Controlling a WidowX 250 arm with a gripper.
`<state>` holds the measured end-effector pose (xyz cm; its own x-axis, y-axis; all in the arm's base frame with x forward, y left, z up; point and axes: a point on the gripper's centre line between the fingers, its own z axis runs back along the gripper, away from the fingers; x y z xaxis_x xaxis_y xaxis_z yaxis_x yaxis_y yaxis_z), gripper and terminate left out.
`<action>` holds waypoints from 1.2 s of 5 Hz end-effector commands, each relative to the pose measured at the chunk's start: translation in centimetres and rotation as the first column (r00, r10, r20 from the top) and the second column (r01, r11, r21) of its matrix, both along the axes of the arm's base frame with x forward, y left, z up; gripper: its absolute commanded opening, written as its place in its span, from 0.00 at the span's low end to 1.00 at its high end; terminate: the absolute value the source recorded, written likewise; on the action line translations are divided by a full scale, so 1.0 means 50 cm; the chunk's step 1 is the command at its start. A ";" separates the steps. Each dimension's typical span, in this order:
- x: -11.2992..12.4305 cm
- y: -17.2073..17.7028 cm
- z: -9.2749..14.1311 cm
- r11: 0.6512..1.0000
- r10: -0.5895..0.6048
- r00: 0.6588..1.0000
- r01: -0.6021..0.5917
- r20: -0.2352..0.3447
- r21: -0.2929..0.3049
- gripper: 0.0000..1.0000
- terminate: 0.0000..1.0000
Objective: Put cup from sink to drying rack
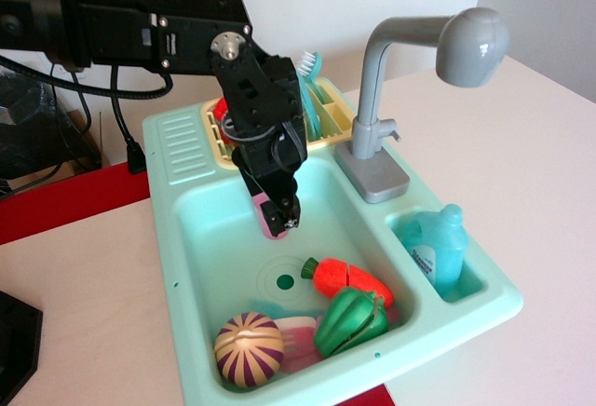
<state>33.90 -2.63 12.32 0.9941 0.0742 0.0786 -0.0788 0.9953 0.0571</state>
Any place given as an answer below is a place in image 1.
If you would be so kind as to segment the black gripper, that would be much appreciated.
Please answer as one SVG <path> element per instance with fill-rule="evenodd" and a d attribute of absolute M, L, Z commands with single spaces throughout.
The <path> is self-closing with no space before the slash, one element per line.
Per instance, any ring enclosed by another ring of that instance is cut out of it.
<path fill-rule="evenodd" d="M 306 160 L 295 68 L 289 58 L 271 56 L 235 32 L 223 32 L 211 41 L 210 64 L 227 103 L 227 130 L 238 148 L 232 162 L 249 191 L 264 236 L 282 239 L 300 222 L 293 173 Z M 262 177 L 260 187 L 250 174 Z"/>

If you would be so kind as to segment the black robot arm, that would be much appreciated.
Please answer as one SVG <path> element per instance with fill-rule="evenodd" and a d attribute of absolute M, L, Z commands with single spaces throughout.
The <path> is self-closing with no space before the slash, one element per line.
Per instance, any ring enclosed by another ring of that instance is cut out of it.
<path fill-rule="evenodd" d="M 299 76 L 252 38 L 242 0 L 1 0 L 1 46 L 40 51 L 70 72 L 139 67 L 170 81 L 212 75 L 227 110 L 224 135 L 264 232 L 300 222 L 295 172 L 305 162 Z"/>

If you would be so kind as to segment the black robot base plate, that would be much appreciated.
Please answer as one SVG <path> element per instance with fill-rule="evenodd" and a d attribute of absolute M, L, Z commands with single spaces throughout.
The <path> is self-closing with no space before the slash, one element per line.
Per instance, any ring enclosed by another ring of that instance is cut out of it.
<path fill-rule="evenodd" d="M 8 405 L 37 371 L 43 312 L 1 292 L 1 404 Z"/>

